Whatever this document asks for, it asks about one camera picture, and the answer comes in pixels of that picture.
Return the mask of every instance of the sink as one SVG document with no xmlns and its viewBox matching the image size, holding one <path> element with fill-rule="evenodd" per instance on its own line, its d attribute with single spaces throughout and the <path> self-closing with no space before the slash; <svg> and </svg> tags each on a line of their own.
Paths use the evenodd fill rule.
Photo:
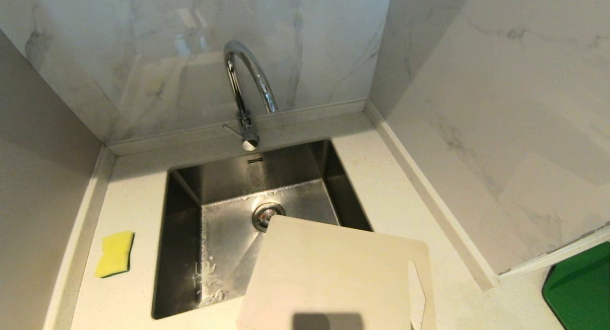
<svg viewBox="0 0 610 330">
<path fill-rule="evenodd" d="M 152 317 L 243 296 L 275 214 L 372 231 L 329 140 L 171 170 Z"/>
</svg>

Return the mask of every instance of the green mat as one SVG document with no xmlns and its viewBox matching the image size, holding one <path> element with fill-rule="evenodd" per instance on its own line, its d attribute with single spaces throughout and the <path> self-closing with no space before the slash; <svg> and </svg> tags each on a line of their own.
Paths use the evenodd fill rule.
<svg viewBox="0 0 610 330">
<path fill-rule="evenodd" d="M 542 297 L 567 330 L 610 330 L 610 243 L 555 265 Z"/>
</svg>

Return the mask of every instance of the faucet spout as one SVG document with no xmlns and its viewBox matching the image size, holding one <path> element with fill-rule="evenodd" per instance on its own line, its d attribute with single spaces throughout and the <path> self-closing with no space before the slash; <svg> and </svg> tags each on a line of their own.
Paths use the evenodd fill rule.
<svg viewBox="0 0 610 330">
<path fill-rule="evenodd" d="M 237 119 L 239 121 L 239 128 L 241 132 L 232 131 L 233 135 L 241 136 L 243 141 L 242 147 L 245 150 L 255 150 L 259 145 L 259 137 L 254 132 L 254 124 L 250 118 L 250 110 L 244 105 L 244 99 L 242 98 L 242 91 L 239 87 L 237 80 L 237 73 L 235 72 L 235 56 L 238 56 L 252 75 L 256 86 L 261 93 L 261 98 L 265 103 L 265 108 L 268 113 L 277 111 L 275 104 L 275 98 L 269 82 L 261 68 L 261 64 L 257 61 L 256 57 L 248 50 L 248 48 L 238 41 L 229 41 L 224 46 L 224 62 L 226 63 L 227 74 L 229 74 L 229 81 L 231 82 L 231 89 L 233 89 L 233 96 L 235 97 L 235 103 L 237 104 Z"/>
<path fill-rule="evenodd" d="M 277 111 L 275 104 L 275 98 L 269 82 L 261 68 L 261 64 L 258 62 L 254 54 L 248 50 L 248 48 L 239 41 L 229 41 L 224 46 L 224 61 L 227 66 L 227 73 L 229 74 L 229 80 L 231 81 L 231 87 L 233 88 L 233 95 L 235 96 L 235 102 L 240 113 L 246 113 L 247 109 L 244 105 L 244 99 L 242 98 L 242 91 L 239 87 L 237 80 L 237 74 L 235 73 L 235 55 L 237 55 L 250 71 L 252 77 L 256 82 L 256 86 L 261 93 L 261 98 L 265 102 L 265 107 L 268 113 Z"/>
</svg>

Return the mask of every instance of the cutting board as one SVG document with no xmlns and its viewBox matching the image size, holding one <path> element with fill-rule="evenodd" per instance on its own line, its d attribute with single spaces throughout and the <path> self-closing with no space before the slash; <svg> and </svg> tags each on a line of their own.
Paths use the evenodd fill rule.
<svg viewBox="0 0 610 330">
<path fill-rule="evenodd" d="M 409 283 L 419 281 L 425 306 L 414 329 L 435 330 L 425 243 L 275 215 L 237 328 L 410 330 Z"/>
</svg>

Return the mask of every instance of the drain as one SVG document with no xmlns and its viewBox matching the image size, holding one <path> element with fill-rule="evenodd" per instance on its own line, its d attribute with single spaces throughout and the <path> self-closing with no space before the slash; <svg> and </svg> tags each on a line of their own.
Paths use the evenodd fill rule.
<svg viewBox="0 0 610 330">
<path fill-rule="evenodd" d="M 271 217 L 274 215 L 286 215 L 286 210 L 277 202 L 266 202 L 260 205 L 254 210 L 252 214 L 252 224 L 254 227 L 261 232 L 266 232 L 266 228 L 269 226 Z"/>
</svg>

